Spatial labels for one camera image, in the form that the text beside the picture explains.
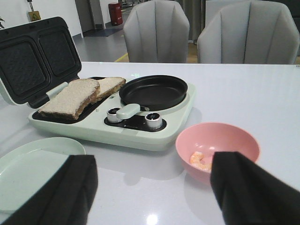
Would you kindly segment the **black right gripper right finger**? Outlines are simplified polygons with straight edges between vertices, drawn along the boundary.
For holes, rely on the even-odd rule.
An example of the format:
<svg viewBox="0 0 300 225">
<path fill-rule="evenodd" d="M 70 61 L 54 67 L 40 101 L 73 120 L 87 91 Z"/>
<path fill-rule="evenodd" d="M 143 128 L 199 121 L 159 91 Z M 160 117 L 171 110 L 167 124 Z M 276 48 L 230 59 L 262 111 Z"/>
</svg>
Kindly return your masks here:
<svg viewBox="0 0 300 225">
<path fill-rule="evenodd" d="M 298 225 L 300 193 L 239 152 L 214 154 L 210 183 L 227 225 Z"/>
</svg>

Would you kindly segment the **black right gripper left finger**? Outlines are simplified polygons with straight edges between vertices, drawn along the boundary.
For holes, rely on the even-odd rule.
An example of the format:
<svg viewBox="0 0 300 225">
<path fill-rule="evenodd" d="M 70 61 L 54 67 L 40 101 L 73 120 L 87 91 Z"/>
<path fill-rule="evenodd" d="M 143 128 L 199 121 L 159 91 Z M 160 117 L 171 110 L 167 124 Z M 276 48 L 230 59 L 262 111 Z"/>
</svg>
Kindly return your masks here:
<svg viewBox="0 0 300 225">
<path fill-rule="evenodd" d="M 71 155 L 4 225 L 85 225 L 98 188 L 93 155 Z"/>
</svg>

